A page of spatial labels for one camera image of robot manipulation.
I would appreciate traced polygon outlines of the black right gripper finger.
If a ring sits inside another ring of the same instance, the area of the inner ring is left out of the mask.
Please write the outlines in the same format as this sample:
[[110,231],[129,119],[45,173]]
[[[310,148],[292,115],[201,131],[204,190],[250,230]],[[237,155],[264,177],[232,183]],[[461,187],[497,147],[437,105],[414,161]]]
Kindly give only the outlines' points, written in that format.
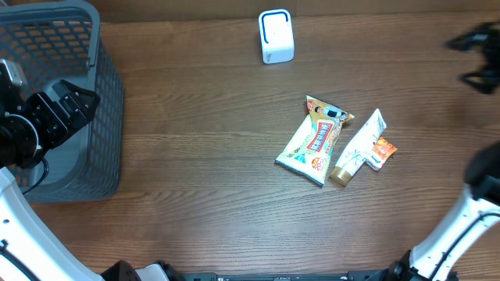
[[492,94],[499,87],[499,72],[495,70],[465,73],[459,79],[481,94]]
[[445,47],[459,52],[482,51],[487,40],[487,30],[471,30],[446,41]]

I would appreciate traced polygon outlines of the small orange packet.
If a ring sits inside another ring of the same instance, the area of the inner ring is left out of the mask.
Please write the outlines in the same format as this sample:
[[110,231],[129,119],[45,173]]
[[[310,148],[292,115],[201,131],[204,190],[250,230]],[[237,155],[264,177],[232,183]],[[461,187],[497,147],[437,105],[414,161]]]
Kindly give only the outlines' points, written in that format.
[[380,137],[373,146],[372,150],[368,153],[366,163],[375,171],[379,171],[385,162],[397,151],[398,149],[388,142],[385,138]]

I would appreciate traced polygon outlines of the white bamboo print tube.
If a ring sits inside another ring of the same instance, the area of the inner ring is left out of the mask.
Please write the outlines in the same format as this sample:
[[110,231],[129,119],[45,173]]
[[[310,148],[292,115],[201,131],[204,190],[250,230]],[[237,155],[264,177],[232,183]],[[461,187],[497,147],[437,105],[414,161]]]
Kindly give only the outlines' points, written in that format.
[[342,187],[346,187],[368,159],[370,152],[386,128],[387,124],[377,108],[348,142],[338,158],[330,178]]

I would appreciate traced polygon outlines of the yellow snack bag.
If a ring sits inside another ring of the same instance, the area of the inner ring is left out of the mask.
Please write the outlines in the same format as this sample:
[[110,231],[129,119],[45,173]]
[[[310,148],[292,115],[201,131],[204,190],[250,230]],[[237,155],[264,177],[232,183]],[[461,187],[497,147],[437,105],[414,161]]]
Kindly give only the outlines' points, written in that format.
[[341,129],[355,116],[309,95],[306,108],[307,116],[275,162],[323,186]]

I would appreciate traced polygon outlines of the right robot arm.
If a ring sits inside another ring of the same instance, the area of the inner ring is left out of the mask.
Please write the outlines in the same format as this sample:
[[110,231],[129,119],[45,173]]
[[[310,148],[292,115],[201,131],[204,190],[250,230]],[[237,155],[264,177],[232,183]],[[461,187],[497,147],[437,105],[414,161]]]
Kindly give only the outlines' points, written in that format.
[[[478,50],[485,64],[460,80],[481,94],[499,89],[499,22],[482,23],[445,43],[460,52]],[[499,143],[478,151],[463,176],[464,188],[453,208],[429,236],[387,269],[368,280],[457,280],[451,270],[492,226],[499,224]]]

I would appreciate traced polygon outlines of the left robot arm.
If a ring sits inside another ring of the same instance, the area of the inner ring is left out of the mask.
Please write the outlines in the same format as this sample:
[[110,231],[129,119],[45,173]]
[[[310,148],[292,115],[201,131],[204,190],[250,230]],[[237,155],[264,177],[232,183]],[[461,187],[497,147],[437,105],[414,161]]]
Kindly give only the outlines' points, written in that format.
[[20,97],[26,81],[14,62],[1,61],[1,278],[3,280],[167,280],[164,267],[153,263],[134,269],[125,261],[95,273],[78,261],[28,204],[11,165],[49,166],[45,155],[95,117],[100,97],[66,80],[45,92]]

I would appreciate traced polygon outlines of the white barcode scanner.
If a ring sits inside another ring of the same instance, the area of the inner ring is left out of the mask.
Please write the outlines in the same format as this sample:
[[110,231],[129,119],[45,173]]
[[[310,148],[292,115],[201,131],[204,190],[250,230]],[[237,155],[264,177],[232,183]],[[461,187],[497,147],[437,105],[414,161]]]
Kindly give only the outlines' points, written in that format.
[[286,9],[266,10],[258,23],[263,63],[290,62],[295,56],[291,14]]

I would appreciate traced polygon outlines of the dark grey plastic basket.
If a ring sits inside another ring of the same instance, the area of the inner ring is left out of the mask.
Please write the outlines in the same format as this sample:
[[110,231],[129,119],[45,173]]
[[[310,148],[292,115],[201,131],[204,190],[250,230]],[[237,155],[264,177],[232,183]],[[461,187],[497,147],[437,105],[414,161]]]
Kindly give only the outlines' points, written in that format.
[[10,167],[30,202],[93,201],[112,197],[120,181],[123,81],[100,38],[100,17],[86,1],[1,8],[1,57],[21,65],[28,94],[50,97],[67,80],[101,98],[95,119],[32,169]]

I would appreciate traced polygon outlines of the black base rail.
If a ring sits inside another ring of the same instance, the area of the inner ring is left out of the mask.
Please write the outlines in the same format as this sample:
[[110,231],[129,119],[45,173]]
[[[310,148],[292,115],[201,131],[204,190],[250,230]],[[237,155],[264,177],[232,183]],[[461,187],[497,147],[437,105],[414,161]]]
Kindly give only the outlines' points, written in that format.
[[180,273],[181,281],[366,281],[376,270],[350,271],[334,274],[247,274],[221,275],[214,272]]

